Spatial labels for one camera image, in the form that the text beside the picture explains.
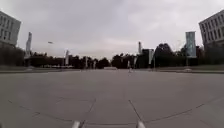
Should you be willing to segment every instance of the sidewalk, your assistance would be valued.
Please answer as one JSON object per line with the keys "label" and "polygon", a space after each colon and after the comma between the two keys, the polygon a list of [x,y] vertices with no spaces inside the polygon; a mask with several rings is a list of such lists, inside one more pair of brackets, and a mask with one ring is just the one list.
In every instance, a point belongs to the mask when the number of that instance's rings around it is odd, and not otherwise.
{"label": "sidewalk", "polygon": [[156,70],[156,72],[224,74],[224,70]]}
{"label": "sidewalk", "polygon": [[48,72],[65,72],[77,71],[76,69],[33,69],[33,70],[0,70],[0,74],[15,74],[15,73],[48,73]]}

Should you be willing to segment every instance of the asphalt road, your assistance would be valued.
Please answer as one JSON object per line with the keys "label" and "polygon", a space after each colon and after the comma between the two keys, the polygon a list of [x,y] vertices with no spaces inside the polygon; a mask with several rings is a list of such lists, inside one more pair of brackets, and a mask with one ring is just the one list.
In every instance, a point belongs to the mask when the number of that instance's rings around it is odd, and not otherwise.
{"label": "asphalt road", "polygon": [[223,128],[224,75],[134,71],[0,74],[4,128]]}

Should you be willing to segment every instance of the cloud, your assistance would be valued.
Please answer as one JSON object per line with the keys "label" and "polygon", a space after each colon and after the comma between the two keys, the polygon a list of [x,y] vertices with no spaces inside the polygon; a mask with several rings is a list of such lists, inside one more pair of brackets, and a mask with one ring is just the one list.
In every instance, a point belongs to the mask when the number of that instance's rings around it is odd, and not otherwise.
{"label": "cloud", "polygon": [[22,21],[18,45],[25,47],[33,33],[32,49],[63,56],[72,54],[110,57],[136,53],[169,43],[173,50],[185,42],[186,31],[222,10],[222,0],[1,0],[2,10]]}

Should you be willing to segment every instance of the curb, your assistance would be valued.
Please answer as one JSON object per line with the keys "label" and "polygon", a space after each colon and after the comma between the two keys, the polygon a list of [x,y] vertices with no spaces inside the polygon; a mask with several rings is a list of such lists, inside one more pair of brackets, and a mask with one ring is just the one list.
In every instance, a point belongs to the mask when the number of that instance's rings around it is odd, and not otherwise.
{"label": "curb", "polygon": [[224,74],[223,72],[219,71],[163,71],[163,70],[156,70],[156,72],[173,72],[173,73],[195,73],[195,74]]}
{"label": "curb", "polygon": [[0,74],[49,73],[49,72],[67,72],[67,71],[79,71],[79,70],[0,71]]}

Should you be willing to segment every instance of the tall building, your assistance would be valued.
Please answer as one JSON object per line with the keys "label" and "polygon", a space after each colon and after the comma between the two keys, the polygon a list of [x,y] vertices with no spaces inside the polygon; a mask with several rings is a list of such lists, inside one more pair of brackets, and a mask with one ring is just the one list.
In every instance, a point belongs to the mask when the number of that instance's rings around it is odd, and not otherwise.
{"label": "tall building", "polygon": [[0,46],[17,44],[21,22],[0,11]]}
{"label": "tall building", "polygon": [[224,10],[199,23],[207,57],[224,58]]}

